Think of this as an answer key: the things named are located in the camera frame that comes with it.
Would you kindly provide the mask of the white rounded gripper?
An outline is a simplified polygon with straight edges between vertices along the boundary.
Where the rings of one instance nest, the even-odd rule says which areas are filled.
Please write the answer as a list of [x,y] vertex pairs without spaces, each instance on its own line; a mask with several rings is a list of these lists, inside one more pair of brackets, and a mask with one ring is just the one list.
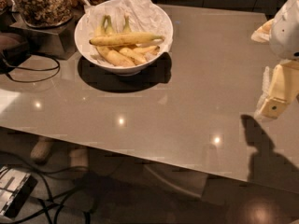
[[[251,35],[265,43],[282,59],[299,59],[299,0],[287,0],[274,19],[261,25]],[[256,119],[277,119],[299,95],[299,62],[281,61],[274,68],[265,67],[262,92],[255,111]]]

